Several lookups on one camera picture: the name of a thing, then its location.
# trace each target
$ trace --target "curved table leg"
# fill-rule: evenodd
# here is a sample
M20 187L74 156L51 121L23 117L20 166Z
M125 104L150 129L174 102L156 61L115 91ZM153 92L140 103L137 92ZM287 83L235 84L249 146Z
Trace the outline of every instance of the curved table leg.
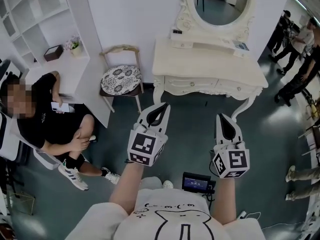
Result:
M157 75L154 76L154 91L153 91L153 103L159 104L161 103L161 96L165 91L165 76Z
M233 121L237 122L237 119L236 119L237 115L239 115L243 111L247 110L254 103L255 98L256 98L255 95L254 96L250 96L249 98L247 98L245 100L245 102L233 112L233 114L231 116L231 119Z

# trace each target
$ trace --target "hand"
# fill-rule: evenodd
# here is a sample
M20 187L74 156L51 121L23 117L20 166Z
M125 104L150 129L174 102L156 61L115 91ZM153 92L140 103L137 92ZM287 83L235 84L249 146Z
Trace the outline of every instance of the hand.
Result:
M59 103L59 108L62 106L63 101L62 101L61 97L59 96L59 94L53 94L52 95L52 101ZM64 114L64 112L58 111L58 110L56 111L56 113Z
M80 138L80 132L76 134L71 142L70 151L82 151L85 150L90 144L89 138Z
M308 79L309 75L308 74L304 74L301 76L301 80L302 82L305 82Z

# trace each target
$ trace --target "display screen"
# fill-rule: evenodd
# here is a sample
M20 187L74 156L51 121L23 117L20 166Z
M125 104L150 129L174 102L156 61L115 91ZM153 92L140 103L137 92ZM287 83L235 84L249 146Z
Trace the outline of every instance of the display screen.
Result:
M194 179L194 178L184 178L184 187L192 188L195 190L206 190L208 186L208 181Z

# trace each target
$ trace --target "man in black t-shirt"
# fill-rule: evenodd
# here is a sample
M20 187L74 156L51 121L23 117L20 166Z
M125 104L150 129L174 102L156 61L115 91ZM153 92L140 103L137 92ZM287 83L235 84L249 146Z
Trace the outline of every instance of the man in black t-shirt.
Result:
M57 113L52 110L52 101L60 106L63 103L59 88L60 75L57 71L43 75L31 90L26 90L18 78L9 77L1 85L0 99L8 112L17 116L20 134L26 141L60 160L59 172L78 189L88 189L79 172L87 176L103 176L116 184L119 175L105 167L96 168L81 154L90 144L95 124L93 116L77 111Z
M320 46L318 45L313 49L311 56L305 59L305 62L300 67L299 72L294 76L294 78L275 95L274 101L278 103L280 98L282 98L288 106L291 106L290 100L306 88L320 70L319 59Z
M281 47L282 41L285 37L285 31L287 31L290 25L291 13L288 10L284 10L283 16L281 16L278 24L273 31L273 34L267 44L268 48L276 54Z

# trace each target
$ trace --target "white sneaker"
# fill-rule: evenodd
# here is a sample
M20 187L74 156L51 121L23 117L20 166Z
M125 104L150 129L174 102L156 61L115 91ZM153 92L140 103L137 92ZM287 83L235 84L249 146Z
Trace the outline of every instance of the white sneaker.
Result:
M290 194L285 195L285 200L286 201L293 201L293 199L290 197Z
M72 182L80 190L88 190L88 185L80 178L77 168L69 169L66 167L66 160L58 167L59 172Z
M111 181L111 183L117 185L120 175L112 173L110 170L108 170L106 167L102 167L101 170L107 171L106 176L104 176L107 180Z
M292 181L291 174L294 173L295 171L296 171L296 167L294 165L290 166L288 173L285 176L286 182Z
M170 180L166 180L163 184L162 187L164 189L173 189L174 188L174 184L170 181Z

